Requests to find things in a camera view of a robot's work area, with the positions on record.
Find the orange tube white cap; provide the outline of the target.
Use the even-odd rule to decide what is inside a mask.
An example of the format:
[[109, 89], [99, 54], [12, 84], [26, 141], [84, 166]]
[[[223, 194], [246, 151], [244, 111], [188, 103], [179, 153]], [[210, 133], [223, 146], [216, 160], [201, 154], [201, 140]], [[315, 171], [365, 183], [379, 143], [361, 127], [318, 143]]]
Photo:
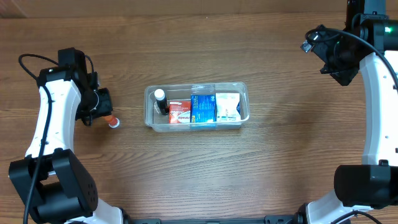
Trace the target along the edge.
[[104, 117], [104, 120], [108, 123], [109, 127], [117, 128], [120, 125], [120, 121], [114, 115], [108, 115]]

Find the black tube white cap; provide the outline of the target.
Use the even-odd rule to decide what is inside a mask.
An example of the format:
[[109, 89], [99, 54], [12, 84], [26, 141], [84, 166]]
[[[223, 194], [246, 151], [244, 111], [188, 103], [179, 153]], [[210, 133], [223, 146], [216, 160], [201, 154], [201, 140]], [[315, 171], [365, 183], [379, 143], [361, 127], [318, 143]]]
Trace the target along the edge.
[[167, 103], [167, 97], [166, 97], [165, 91], [163, 91], [163, 89], [156, 89], [156, 91], [154, 92], [154, 96], [155, 96], [157, 106], [158, 106], [161, 114], [168, 115], [169, 106]]

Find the red medicine box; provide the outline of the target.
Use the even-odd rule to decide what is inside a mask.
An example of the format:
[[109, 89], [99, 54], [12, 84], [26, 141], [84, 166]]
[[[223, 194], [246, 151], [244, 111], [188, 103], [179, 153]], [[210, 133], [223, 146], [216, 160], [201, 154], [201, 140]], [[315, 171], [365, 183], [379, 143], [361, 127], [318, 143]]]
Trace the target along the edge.
[[191, 101], [179, 100], [169, 102], [169, 123], [189, 123], [191, 121]]

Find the white medicine box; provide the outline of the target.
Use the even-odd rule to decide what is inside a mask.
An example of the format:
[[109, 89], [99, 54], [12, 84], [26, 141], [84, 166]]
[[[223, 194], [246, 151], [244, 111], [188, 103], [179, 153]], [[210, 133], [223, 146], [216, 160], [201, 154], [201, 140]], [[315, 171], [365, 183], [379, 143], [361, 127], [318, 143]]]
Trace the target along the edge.
[[216, 120], [217, 122], [240, 121], [240, 94], [216, 94]]

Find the blue medicine box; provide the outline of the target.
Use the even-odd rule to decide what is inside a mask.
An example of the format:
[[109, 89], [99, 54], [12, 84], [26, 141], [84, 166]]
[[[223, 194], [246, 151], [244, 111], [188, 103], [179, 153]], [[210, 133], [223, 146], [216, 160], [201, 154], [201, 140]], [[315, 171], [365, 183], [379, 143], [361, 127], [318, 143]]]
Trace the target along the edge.
[[191, 123], [216, 126], [216, 96], [191, 95]]

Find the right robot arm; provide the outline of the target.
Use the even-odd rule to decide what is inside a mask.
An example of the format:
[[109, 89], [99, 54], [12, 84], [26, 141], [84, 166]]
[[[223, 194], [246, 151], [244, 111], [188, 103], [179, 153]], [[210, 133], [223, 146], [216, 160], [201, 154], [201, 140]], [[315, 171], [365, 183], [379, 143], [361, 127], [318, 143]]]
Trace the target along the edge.
[[359, 165], [341, 165], [333, 189], [303, 204], [291, 223], [349, 223], [356, 215], [397, 205], [397, 21], [386, 3], [349, 0], [342, 30], [308, 31], [302, 50], [313, 52], [340, 85], [361, 74], [366, 95], [366, 138]]

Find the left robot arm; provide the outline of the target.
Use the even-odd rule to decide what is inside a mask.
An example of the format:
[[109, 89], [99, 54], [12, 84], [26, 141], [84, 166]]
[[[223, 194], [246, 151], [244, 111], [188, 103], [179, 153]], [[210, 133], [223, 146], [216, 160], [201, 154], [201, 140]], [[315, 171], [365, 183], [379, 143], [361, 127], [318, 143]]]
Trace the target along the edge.
[[77, 120], [91, 126], [103, 117], [111, 128], [119, 126], [109, 90], [100, 88], [92, 60], [80, 50], [59, 50], [54, 64], [39, 75], [28, 73], [40, 94], [37, 125], [24, 158], [9, 166], [25, 206], [23, 222], [132, 223], [125, 210], [99, 198], [94, 179], [73, 149]]

